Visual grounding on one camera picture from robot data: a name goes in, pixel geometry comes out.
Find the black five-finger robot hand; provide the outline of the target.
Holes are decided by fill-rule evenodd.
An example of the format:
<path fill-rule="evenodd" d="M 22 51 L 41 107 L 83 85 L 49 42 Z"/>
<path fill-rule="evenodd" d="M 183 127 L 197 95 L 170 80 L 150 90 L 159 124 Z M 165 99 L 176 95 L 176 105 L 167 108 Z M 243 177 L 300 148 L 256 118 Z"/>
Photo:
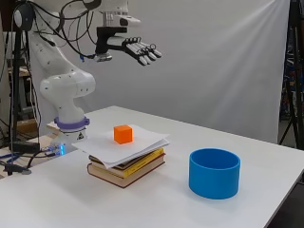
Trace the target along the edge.
<path fill-rule="evenodd" d="M 112 59 L 110 50 L 126 53 L 140 65 L 147 66 L 162 57 L 155 44 L 148 45 L 142 42 L 141 37 L 122 37 L 117 33 L 127 33 L 127 28 L 98 27 L 95 60 L 106 62 Z"/>

